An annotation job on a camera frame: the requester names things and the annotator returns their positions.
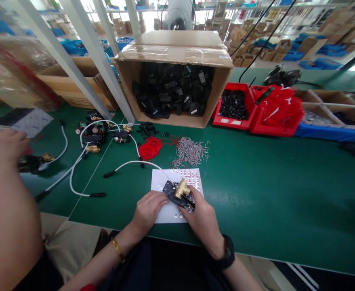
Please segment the wristwatch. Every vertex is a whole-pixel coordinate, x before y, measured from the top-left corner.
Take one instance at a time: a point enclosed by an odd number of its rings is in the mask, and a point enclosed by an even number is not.
[[[235,261],[235,252],[234,252],[234,244],[227,235],[222,234],[225,238],[225,248],[226,248],[226,256],[216,261],[219,269],[224,270],[233,264]]]

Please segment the paper sheet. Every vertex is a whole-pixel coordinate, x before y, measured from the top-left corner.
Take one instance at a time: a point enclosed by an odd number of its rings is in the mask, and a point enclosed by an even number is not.
[[[203,195],[202,180],[200,178],[199,169],[182,169],[178,173],[175,173],[171,169],[164,170],[164,171],[171,179],[173,179],[172,182],[179,183],[182,178],[186,178],[188,181],[187,185],[193,185]],[[162,189],[164,188],[166,181],[167,181],[167,177],[163,174],[161,170],[153,170],[151,190],[162,192]],[[168,204],[164,205],[161,208],[155,223],[161,224],[161,223],[184,223],[184,222],[187,221],[181,215],[181,213],[179,213],[177,204],[172,201],[169,201]]]

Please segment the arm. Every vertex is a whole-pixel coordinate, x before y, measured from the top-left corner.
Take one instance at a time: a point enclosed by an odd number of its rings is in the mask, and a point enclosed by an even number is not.
[[[209,254],[215,260],[220,260],[225,257],[226,249],[225,239],[219,230],[215,210],[193,186],[188,186],[188,188],[191,189],[195,199],[195,212],[190,214],[182,207],[179,209]],[[237,256],[233,264],[222,272],[235,291],[262,291]]]
[[[25,137],[0,129],[0,290],[12,290],[43,253],[40,213],[17,170]]]
[[[123,256],[126,257],[131,249],[147,235],[161,207],[167,203],[168,197],[156,191],[148,192],[139,200],[133,220],[114,238]],[[121,258],[110,242],[60,291],[79,291],[88,284],[98,286],[120,262]]]

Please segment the human hand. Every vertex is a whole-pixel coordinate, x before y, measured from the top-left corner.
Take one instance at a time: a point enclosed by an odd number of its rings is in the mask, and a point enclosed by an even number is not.
[[[161,207],[169,202],[163,192],[150,191],[137,202],[136,212],[129,227],[138,241],[141,241],[151,230]]]
[[[215,260],[220,260],[226,256],[225,238],[219,230],[215,210],[195,187],[187,187],[191,189],[195,199],[195,211],[190,214],[185,208],[179,206],[179,209],[209,254]]]
[[[23,131],[0,129],[0,169],[17,165],[30,143],[26,136]]]

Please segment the red sleeve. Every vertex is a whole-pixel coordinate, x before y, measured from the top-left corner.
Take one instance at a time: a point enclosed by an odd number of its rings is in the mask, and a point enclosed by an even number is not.
[[[87,286],[84,286],[80,291],[97,291],[97,290],[95,289],[94,285],[89,284]]]

